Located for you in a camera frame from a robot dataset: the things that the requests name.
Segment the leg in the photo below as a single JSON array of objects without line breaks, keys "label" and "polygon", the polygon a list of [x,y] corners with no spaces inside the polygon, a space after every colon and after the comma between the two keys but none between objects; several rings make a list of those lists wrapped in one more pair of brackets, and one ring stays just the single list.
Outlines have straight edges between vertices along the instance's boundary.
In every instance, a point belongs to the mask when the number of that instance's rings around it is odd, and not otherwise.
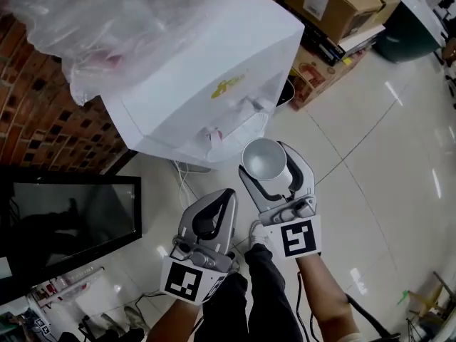
[{"label": "leg", "polygon": [[195,342],[247,342],[246,291],[247,280],[241,274],[228,275],[203,304],[204,320],[195,332]]},{"label": "leg", "polygon": [[285,280],[272,253],[256,243],[245,254],[252,278],[254,306],[249,318],[250,341],[302,342],[302,334],[285,296]]},{"label": "leg", "polygon": [[119,338],[117,342],[141,342],[144,338],[142,328],[130,329],[126,334]]},{"label": "leg", "polygon": [[70,332],[63,332],[58,339],[58,342],[79,342],[79,340],[74,334]]}]

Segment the cardboard box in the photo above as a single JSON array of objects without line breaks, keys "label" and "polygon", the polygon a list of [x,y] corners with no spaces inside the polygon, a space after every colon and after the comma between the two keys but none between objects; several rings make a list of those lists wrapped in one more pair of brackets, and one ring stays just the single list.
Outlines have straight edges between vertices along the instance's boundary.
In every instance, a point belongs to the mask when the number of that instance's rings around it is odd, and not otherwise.
[{"label": "cardboard box", "polygon": [[335,44],[362,27],[384,24],[399,0],[284,0]]},{"label": "cardboard box", "polygon": [[366,50],[359,51],[349,58],[330,67],[315,53],[300,46],[290,74],[294,77],[294,98],[290,102],[294,110],[299,110],[324,92],[333,83],[350,72],[364,57]]},{"label": "cardboard box", "polygon": [[382,25],[373,28],[362,28],[358,33],[344,38],[339,44],[335,44],[326,34],[316,28],[313,24],[305,21],[306,25],[302,36],[302,46],[308,46],[315,51],[328,65],[334,66],[345,57],[372,46],[378,35],[385,29]]}]

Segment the transparent plastic bag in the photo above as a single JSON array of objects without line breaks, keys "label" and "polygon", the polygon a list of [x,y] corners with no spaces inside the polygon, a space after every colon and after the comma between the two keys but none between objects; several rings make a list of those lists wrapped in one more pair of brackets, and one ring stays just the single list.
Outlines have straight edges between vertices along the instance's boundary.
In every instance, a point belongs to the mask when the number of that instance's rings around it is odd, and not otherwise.
[{"label": "transparent plastic bag", "polygon": [[28,41],[62,58],[77,104],[144,80],[229,0],[7,0]]}]

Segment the cable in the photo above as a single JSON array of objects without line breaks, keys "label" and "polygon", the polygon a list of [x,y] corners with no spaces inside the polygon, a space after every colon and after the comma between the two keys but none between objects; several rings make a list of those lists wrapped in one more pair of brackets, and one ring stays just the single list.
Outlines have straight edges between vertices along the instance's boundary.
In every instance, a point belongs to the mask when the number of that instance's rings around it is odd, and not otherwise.
[{"label": "cable", "polygon": [[[188,164],[187,165],[187,171],[184,175],[184,177],[182,178],[182,171],[179,167],[179,164],[180,162],[178,161],[173,161],[174,162],[174,165],[177,169],[177,172],[179,173],[179,180],[180,180],[180,186],[179,186],[179,202],[180,202],[180,206],[183,208],[183,210],[187,209],[187,207],[190,205],[190,196],[189,196],[189,193],[187,191],[187,187],[185,185],[185,179],[187,178],[187,175],[188,175]],[[182,203],[182,189],[184,189],[184,192],[185,192],[185,195],[187,197],[187,207],[185,207]]]},{"label": "cable", "polygon": [[[298,317],[298,321],[301,324],[301,327],[304,331],[304,335],[306,337],[306,342],[310,342],[309,335],[307,334],[306,327],[301,319],[301,316],[299,315],[299,304],[301,303],[301,292],[302,292],[302,275],[301,272],[298,272],[298,300],[296,302],[296,316]],[[379,340],[384,340],[384,341],[394,341],[398,340],[400,337],[400,333],[395,333],[391,334],[388,332],[385,327],[383,327],[377,319],[375,319],[374,316],[372,316],[369,312],[367,312],[362,306],[360,306],[355,299],[353,299],[350,295],[346,294],[347,301],[349,302],[350,305],[360,314],[362,315],[367,321],[371,324],[371,326],[377,331],[377,333],[380,335]],[[311,318],[310,318],[310,329],[311,329],[311,335],[312,338],[316,341],[319,342],[317,337],[315,336],[314,333],[314,324],[313,324],[313,319],[314,315],[311,313]]]},{"label": "cable", "polygon": [[41,334],[43,335],[44,339],[46,339],[48,342],[53,342],[53,341],[51,341],[49,338],[47,338],[47,337],[44,335],[43,331],[41,331]]},{"label": "cable", "polygon": [[203,321],[203,319],[204,319],[204,316],[202,316],[200,319],[198,319],[198,322],[195,324],[195,326],[192,329],[192,334],[198,329],[198,327],[200,327],[200,324]]},{"label": "cable", "polygon": [[311,313],[311,320],[310,320],[310,328],[311,328],[311,335],[312,335],[312,338],[316,341],[316,342],[320,342],[318,340],[318,338],[315,336],[315,333],[314,333],[314,313]]},{"label": "cable", "polygon": [[164,293],[155,294],[155,292],[154,292],[154,293],[150,293],[150,294],[143,294],[143,295],[141,295],[141,296],[137,299],[137,301],[135,302],[135,308],[138,310],[139,314],[141,315],[141,318],[143,319],[143,321],[144,321],[144,323],[145,323],[146,325],[147,325],[147,323],[146,323],[146,321],[145,321],[145,319],[144,319],[144,316],[143,316],[143,313],[141,312],[140,307],[138,306],[138,303],[140,302],[140,300],[141,300],[142,298],[155,298],[156,296],[162,296],[162,295],[166,295],[166,294],[164,294]]}]

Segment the black cable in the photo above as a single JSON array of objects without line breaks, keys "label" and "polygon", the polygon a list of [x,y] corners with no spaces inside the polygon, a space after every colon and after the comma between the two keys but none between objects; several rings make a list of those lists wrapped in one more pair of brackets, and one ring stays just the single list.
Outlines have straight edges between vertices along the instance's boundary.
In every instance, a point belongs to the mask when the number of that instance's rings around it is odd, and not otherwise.
[{"label": "black cable", "polygon": [[53,342],[53,341],[51,341],[49,338],[47,338],[47,337],[44,335],[43,331],[41,331],[41,334],[43,335],[44,339],[46,339],[46,340],[49,341],[49,342]]},{"label": "black cable", "polygon": [[140,307],[138,306],[138,303],[141,301],[142,298],[155,298],[156,296],[162,296],[162,295],[166,295],[164,293],[158,293],[158,294],[154,294],[154,293],[151,293],[151,294],[143,294],[141,295],[137,301],[135,302],[135,307],[136,309],[139,311],[140,315],[141,315],[141,318],[143,319],[144,323],[147,325],[147,323],[145,322],[145,319],[144,319],[144,316],[143,316],[143,313],[141,312],[141,309]]},{"label": "black cable", "polygon": [[198,327],[199,327],[200,324],[202,323],[203,319],[204,319],[204,316],[202,316],[200,319],[198,319],[198,322],[197,322],[197,323],[195,324],[195,326],[193,327],[192,333],[191,333],[190,335],[192,335],[192,334],[198,329]]},{"label": "black cable", "polygon": [[[301,303],[301,292],[302,292],[302,279],[301,279],[301,272],[298,272],[298,301],[296,302],[296,316],[298,317],[298,321],[301,324],[301,327],[304,331],[304,335],[306,337],[306,342],[310,342],[309,335],[307,334],[306,327],[301,319],[301,316],[299,315],[299,304]],[[360,306],[355,299],[353,299],[350,295],[346,294],[347,300],[350,305],[359,313],[361,314],[367,321],[371,324],[371,326],[377,331],[377,333],[380,335],[380,339],[398,339],[400,334],[396,333],[392,335],[389,333],[385,327],[383,327],[377,319],[374,318],[369,312],[367,312],[362,306]],[[316,341],[319,342],[317,337],[315,336],[314,333],[314,324],[313,324],[313,319],[314,315],[311,313],[311,318],[310,318],[310,329],[311,329],[311,335],[312,338]]]},{"label": "black cable", "polygon": [[311,313],[311,320],[310,320],[310,328],[311,328],[311,335],[312,335],[312,338],[316,341],[316,342],[320,342],[318,340],[318,338],[315,336],[315,333],[314,333],[314,313]]}]

